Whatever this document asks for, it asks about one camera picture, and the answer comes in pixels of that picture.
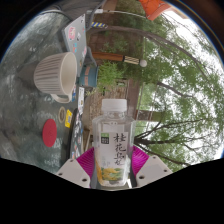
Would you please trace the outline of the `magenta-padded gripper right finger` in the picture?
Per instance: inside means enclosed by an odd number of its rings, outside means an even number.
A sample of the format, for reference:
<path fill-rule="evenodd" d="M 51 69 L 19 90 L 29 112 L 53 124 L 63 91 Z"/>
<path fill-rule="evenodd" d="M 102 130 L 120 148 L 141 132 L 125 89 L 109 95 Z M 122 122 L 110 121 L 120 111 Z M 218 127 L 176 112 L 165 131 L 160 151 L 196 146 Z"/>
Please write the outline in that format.
<path fill-rule="evenodd" d="M 133 188 L 140 188 L 155 182 L 172 171 L 158 156 L 149 156 L 138 147 L 133 147 L 130 182 Z"/>

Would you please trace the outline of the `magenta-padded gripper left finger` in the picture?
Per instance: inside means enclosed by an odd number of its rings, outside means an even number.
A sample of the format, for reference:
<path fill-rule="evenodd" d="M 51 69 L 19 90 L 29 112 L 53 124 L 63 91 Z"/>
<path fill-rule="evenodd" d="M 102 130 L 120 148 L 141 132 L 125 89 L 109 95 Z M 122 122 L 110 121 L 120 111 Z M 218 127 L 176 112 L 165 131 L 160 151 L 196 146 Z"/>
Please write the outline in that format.
<path fill-rule="evenodd" d="M 68 159 L 56 173 L 57 176 L 84 188 L 97 187 L 94 149 L 91 148 L 77 159 Z"/>

